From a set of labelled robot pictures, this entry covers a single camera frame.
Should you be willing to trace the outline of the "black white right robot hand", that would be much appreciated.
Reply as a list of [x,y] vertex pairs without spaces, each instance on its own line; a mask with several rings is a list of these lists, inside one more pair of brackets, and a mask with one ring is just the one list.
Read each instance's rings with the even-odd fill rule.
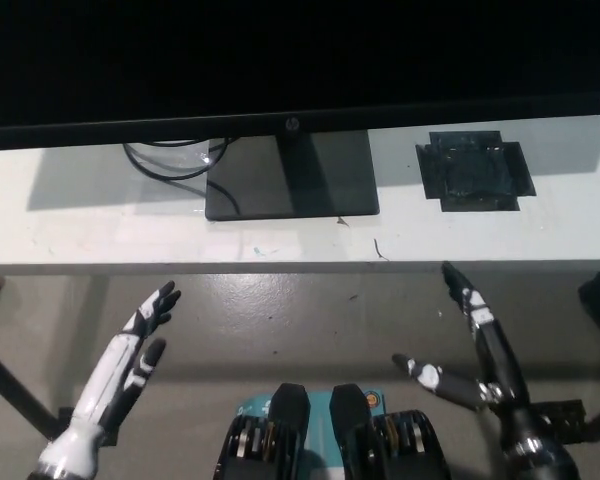
[[442,264],[441,272],[449,296],[467,321],[482,377],[466,377],[403,353],[392,355],[394,365],[433,395],[469,410],[527,408],[530,396],[526,381],[491,307],[476,286],[450,262]]

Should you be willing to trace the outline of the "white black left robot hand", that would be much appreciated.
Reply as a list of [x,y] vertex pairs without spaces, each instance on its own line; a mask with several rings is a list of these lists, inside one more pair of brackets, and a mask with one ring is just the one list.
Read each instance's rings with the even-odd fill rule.
[[112,410],[116,396],[130,387],[130,372],[143,343],[171,319],[171,310],[181,292],[168,281],[155,290],[116,333],[91,373],[73,410],[72,420],[102,426],[107,410]]

